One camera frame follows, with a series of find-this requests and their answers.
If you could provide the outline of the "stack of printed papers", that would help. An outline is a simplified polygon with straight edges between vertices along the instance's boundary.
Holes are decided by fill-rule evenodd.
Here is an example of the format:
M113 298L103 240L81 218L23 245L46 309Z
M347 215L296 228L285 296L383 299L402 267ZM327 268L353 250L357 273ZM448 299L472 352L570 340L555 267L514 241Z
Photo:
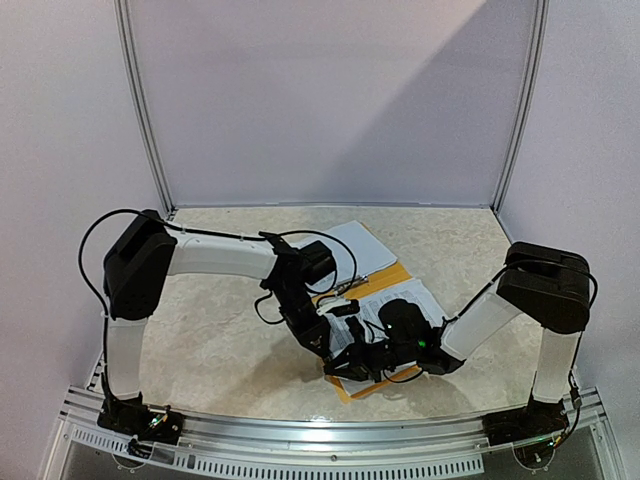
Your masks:
M431 325L416 304L402 299L395 299L384 304L378 312L378 317L383 325L381 331L384 338L367 343L366 337L365 344L388 344L395 355L395 370L400 365L414 361L419 367L417 374L399 382L394 382L386 375L386 371L383 372L383 376L395 384L408 383L419 378L426 372L427 354L429 349L435 345L436 336L442 324L440 326ZM368 321L365 323L370 327L369 330L371 327L377 328ZM331 355L324 361L324 364L335 356L331 351Z

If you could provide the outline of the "chrome folder spring clip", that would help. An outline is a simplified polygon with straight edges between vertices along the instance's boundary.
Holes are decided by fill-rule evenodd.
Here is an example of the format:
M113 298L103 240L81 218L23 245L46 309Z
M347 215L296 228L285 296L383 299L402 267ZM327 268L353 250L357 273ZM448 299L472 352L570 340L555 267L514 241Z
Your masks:
M355 288L355 287L358 287L360 285L366 284L368 281L369 281L369 277L367 275L364 275L364 276L358 275L352 280L347 280L345 282L342 282L342 283L338 284L335 287L335 293L337 295L341 295L344 292L347 292L352 288Z

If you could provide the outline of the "orange file folder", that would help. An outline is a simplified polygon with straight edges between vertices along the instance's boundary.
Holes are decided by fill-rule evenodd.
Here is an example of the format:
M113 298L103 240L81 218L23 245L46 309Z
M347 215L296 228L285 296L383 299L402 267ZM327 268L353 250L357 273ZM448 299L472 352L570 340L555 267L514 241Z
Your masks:
M416 304L424 318L431 325L440 326L442 324L442 317L445 316L444 310L431 291L424 286L421 280L413 278L399 260L386 269L367 276L369 281L366 284L352 288L344 293L345 298L359 301L360 312L356 314L356 317L366 330L367 343L384 338L381 331L383 325L378 317L378 312L384 304L395 299L402 299ZM327 315L327 317L331 324L330 348L332 353L337 355L348 344L353 342L353 339L345 323L346 317L338 318L333 315ZM369 330L370 327L365 321L370 322L377 328L371 327L371 330ZM414 361L398 366L395 371L386 371L385 373L394 382L399 382L410 378L418 372L419 367ZM331 376L328 376L327 380L334 385L340 400L345 404L363 398L386 385L394 383L386 380L384 376L379 383L374 383L372 380L356 382Z

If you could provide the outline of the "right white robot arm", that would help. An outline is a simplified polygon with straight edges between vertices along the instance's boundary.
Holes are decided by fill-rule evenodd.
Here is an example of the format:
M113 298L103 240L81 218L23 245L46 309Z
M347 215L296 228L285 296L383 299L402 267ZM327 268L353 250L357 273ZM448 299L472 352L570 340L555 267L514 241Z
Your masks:
M431 323L418 304L394 298L377 311L381 338L368 338L358 316L346 324L351 342L327 362L327 375L357 382L380 382L399 367L421 372L455 372L495 333L520 315L542 328L542 341L528 406L517 427L537 436L562 409L580 338L590 320L598 284L581 255L516 242L502 269L454 317Z

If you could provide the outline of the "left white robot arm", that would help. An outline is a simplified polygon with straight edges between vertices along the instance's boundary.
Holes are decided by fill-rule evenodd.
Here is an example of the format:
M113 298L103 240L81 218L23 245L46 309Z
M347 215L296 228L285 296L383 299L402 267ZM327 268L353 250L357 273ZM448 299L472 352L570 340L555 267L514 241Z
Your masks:
M330 351L330 324L314 306L309 286L331 275L331 250L314 241L299 248L283 235L240 235L182 229L154 210L135 214L103 262L109 301L106 337L107 381L116 399L111 419L128 434L148 426L148 412L133 399L140 388L142 343L148 319L157 309L165 281L183 274L247 277L275 296L287 327L306 350L321 359Z

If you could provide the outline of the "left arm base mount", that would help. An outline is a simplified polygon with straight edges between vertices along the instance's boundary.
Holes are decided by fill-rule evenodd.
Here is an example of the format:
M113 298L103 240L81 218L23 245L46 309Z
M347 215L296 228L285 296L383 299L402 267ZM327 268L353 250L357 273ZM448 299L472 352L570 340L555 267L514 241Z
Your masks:
M104 401L98 415L100 428L135 437L138 441L177 445L185 416L167 406L149 406L141 393L129 400L116 397L107 375L101 375Z

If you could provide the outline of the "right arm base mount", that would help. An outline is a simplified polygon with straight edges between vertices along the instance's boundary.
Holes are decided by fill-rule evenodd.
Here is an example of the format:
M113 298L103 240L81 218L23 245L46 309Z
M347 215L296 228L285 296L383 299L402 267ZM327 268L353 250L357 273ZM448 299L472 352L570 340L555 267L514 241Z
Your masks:
M537 401L530 396L523 407L489 413L481 418L482 428L491 446L536 440L544 442L554 433L560 433L552 445L556 447L575 430L579 411L570 424L563 400L554 403Z

